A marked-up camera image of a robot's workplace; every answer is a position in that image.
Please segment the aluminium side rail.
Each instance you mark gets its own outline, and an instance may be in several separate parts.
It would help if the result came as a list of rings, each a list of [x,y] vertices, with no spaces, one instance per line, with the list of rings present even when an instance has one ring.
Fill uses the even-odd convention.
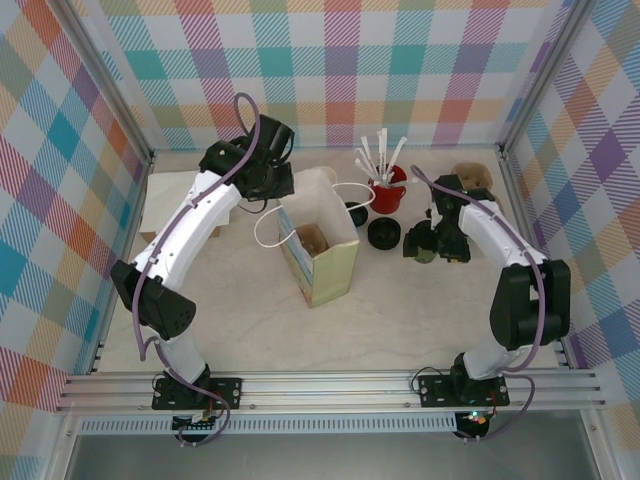
[[[129,256],[135,237],[137,235],[142,218],[144,201],[146,198],[146,185],[148,183],[147,177],[153,171],[154,161],[155,152],[153,150],[150,150],[147,158],[145,159],[145,164],[142,169],[140,188],[136,197],[134,209],[129,218],[129,224],[126,231],[127,235],[124,240],[123,250],[120,254],[120,258]],[[109,290],[105,309],[99,317],[94,335],[92,336],[91,342],[89,344],[90,350],[88,359],[85,362],[84,375],[91,375],[98,369],[98,363],[101,358],[101,350],[104,348],[104,343],[108,335],[112,315],[118,302],[118,293],[111,280],[108,280],[108,286]]]

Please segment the aluminium frame post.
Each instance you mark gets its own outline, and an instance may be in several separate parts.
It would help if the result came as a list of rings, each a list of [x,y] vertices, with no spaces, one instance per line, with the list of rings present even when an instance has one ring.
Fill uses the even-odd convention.
[[[523,134],[533,110],[564,61],[594,0],[549,0],[534,26],[513,85],[505,98],[495,137],[499,158],[506,161]]]
[[[70,0],[46,0],[51,11],[69,36],[85,68],[93,78],[97,88],[112,108],[114,116],[143,160],[142,176],[146,177],[153,164],[153,151],[145,139],[141,128],[117,87],[102,55],[95,46]]]

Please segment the white paper carrier bag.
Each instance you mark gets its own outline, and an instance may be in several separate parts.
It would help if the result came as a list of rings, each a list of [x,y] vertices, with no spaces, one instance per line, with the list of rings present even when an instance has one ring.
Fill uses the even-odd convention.
[[[254,225],[254,237],[263,248],[282,250],[311,308],[348,293],[360,245],[357,228],[337,189],[319,167],[294,174],[295,192],[276,202]],[[267,217],[277,220],[278,240],[267,244],[259,238],[260,224]],[[329,249],[312,258],[296,234],[301,225],[316,223]]]

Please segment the small controller board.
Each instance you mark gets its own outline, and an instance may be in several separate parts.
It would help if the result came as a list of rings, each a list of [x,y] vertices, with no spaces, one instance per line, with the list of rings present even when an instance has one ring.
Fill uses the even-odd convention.
[[[484,437],[490,426],[490,418],[477,411],[456,413],[456,431],[454,434],[463,439]]]
[[[205,417],[202,413],[176,415],[172,417],[171,430],[210,434],[218,427],[218,417],[216,415]]]

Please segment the white paper napkin stack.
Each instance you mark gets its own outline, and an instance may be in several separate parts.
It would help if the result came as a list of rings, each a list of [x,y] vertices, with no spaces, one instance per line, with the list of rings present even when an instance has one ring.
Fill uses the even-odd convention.
[[[169,222],[183,200],[191,195],[198,171],[152,173],[147,181],[147,190],[141,232],[156,232]]]

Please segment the red mug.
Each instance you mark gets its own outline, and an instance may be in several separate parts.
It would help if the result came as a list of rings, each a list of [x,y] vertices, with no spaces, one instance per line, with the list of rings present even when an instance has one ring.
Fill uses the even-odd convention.
[[[406,186],[399,185],[399,183],[407,180],[407,174],[399,166],[394,166],[392,173],[393,176],[390,187],[375,185],[373,180],[368,180],[368,185],[375,192],[375,198],[369,204],[369,207],[376,213],[389,215],[396,212],[400,207],[402,198],[406,194]]]

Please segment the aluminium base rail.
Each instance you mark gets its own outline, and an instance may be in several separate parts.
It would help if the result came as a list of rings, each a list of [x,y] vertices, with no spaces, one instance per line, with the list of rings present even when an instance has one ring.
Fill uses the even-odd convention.
[[[420,409],[420,400],[403,370],[215,372],[242,380],[243,414],[373,413]],[[603,409],[606,394],[591,370],[533,369],[536,386],[531,411]],[[97,372],[71,376],[58,401],[58,414],[151,413],[150,372]]]

